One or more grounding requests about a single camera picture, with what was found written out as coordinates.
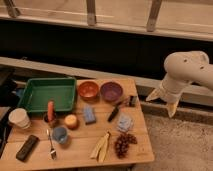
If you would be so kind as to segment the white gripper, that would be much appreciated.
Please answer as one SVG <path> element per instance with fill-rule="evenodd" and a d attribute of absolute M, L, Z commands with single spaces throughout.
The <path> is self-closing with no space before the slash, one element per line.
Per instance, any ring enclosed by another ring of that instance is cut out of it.
<path fill-rule="evenodd" d="M 167 102 L 166 108 L 170 118 L 172 118 L 178 107 L 178 100 L 182 94 L 184 83 L 175 80 L 169 74 L 166 74 L 159 85 L 159 89 L 154 89 L 147 97 L 146 101 L 158 99 L 159 97 Z"/>

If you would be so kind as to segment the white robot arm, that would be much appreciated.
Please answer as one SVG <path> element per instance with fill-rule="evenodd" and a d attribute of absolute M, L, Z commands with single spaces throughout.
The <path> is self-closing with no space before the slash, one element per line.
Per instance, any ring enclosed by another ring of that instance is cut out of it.
<path fill-rule="evenodd" d="M 203 51 L 174 52 L 166 57 L 164 69 L 166 75 L 146 100 L 163 100 L 170 118 L 176 113 L 183 90 L 193 82 L 213 91 L 213 64 Z"/>

